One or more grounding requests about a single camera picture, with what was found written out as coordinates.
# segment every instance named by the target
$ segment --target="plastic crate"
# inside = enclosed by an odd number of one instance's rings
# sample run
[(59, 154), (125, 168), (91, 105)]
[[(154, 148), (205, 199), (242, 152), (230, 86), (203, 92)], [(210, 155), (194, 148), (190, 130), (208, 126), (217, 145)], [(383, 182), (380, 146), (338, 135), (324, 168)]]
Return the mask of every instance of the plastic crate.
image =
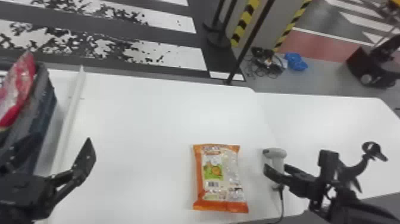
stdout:
[[(0, 60), (0, 70), (8, 71), (13, 63), (12, 60)], [(25, 105), (12, 126), (0, 134), (0, 157), (12, 144), (30, 133), (40, 132), (44, 140), (56, 104), (49, 72), (43, 63), (36, 63), (36, 77)], [(42, 144), (32, 148), (30, 158), (19, 168), (19, 172), (33, 173)]]

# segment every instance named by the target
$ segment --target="snack bag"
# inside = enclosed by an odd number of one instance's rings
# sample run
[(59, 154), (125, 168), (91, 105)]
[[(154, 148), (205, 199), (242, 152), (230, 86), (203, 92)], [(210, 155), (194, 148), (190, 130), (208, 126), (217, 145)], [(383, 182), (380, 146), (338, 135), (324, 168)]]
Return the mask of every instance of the snack bag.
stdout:
[(3, 79), (0, 88), (0, 129), (10, 127), (20, 113), (35, 76), (35, 59), (25, 52)]
[(194, 145), (198, 199), (195, 210), (248, 213), (239, 179), (238, 145)]

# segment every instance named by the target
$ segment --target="yellow and black striped post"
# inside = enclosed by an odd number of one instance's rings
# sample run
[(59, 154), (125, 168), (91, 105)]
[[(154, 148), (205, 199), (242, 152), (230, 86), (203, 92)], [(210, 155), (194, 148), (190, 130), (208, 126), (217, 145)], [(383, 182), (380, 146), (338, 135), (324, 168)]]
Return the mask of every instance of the yellow and black striped post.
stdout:
[(235, 31), (233, 32), (233, 36), (230, 39), (230, 43), (232, 46), (238, 46), (241, 37), (245, 34), (245, 30), (247, 25), (251, 22), (253, 18), (254, 11), (260, 5), (260, 0), (249, 0), (246, 5), (246, 8), (237, 24)]
[(283, 32), (283, 34), (279, 37), (278, 41), (276, 42), (276, 44), (275, 44), (275, 46), (273, 48), (274, 52), (277, 52), (279, 50), (279, 48), (282, 45), (283, 41), (285, 41), (285, 39), (289, 35), (290, 31), (292, 31), (292, 29), (295, 26), (296, 22), (303, 15), (303, 13), (305, 12), (305, 9), (307, 8), (307, 6), (310, 4), (311, 1), (312, 0), (304, 0), (303, 1), (303, 4), (301, 5), (301, 8), (299, 10), (297, 10), (295, 15), (293, 16), (292, 21), (286, 26), (285, 31)]

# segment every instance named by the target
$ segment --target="black pole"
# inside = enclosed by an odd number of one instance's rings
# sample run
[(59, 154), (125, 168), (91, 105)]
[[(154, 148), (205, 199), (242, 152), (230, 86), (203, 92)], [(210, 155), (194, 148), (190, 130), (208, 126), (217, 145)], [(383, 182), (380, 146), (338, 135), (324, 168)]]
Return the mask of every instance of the black pole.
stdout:
[(256, 37), (261, 26), (263, 25), (265, 18), (267, 18), (267, 15), (270, 12), (274, 2), (275, 2), (275, 0), (268, 0), (267, 4), (265, 5), (264, 9), (262, 10), (260, 17), (258, 18), (258, 21), (255, 24), (253, 30), (251, 31), (249, 39), (247, 39), (246, 44), (243, 47), (243, 50), (239, 55), (239, 58), (237, 58), (235, 67), (230, 72), (228, 79), (225, 81), (225, 84), (230, 85), (232, 83), (232, 79), (235, 76), (236, 71), (239, 69), (240, 65), (242, 64), (243, 59), (245, 59), (245, 56), (246, 56), (247, 52), (249, 51), (249, 48), (254, 41), (254, 38)]
[(203, 22), (203, 26), (206, 30), (208, 31), (219, 31), (221, 30), (221, 25), (218, 26), (218, 22), (220, 21), (220, 14), (222, 11), (222, 7), (225, 4), (225, 0), (220, 0), (220, 3), (218, 3), (218, 7), (217, 10), (215, 11), (214, 14), (214, 18), (212, 19), (212, 21), (210, 21), (210, 19), (206, 19)]
[(210, 33), (208, 35), (208, 43), (210, 43), (212, 46), (216, 46), (218, 48), (230, 47), (230, 41), (225, 35), (225, 30), (226, 27), (228, 26), (229, 20), (232, 16), (233, 10), (235, 9), (237, 2), (238, 0), (232, 0), (232, 2), (230, 2), (228, 12), (226, 12), (226, 16), (222, 24), (221, 30), (218, 33)]

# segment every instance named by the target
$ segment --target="orange snack bag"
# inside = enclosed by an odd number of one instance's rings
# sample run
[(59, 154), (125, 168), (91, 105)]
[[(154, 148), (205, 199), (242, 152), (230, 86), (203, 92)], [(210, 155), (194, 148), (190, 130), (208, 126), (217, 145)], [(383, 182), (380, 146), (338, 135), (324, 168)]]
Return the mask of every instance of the orange snack bag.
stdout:
[(239, 179), (238, 145), (194, 145), (198, 199), (195, 210), (248, 213)]

